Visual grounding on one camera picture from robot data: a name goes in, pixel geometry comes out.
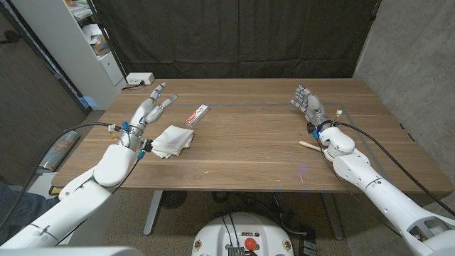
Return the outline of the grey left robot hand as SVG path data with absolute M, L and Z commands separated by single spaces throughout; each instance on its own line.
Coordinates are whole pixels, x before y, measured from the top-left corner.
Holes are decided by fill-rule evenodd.
M 141 137 L 145 132 L 146 126 L 157 122 L 165 109 L 177 100 L 178 95 L 173 94 L 162 103 L 157 103 L 165 86 L 166 83 L 163 82 L 153 89 L 149 97 L 140 104 L 130 121 L 122 124 L 119 138 L 122 140 L 124 147 L 136 151 L 141 146 Z

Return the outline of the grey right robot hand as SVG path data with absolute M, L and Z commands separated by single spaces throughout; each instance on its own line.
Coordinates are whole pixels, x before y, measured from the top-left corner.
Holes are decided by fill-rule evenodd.
M 306 121 L 314 126 L 318 132 L 322 132 L 331 126 L 331 121 L 326 115 L 323 104 L 310 89 L 299 85 L 295 92 L 295 98 L 295 100 L 291 100 L 293 106 L 304 114 Z

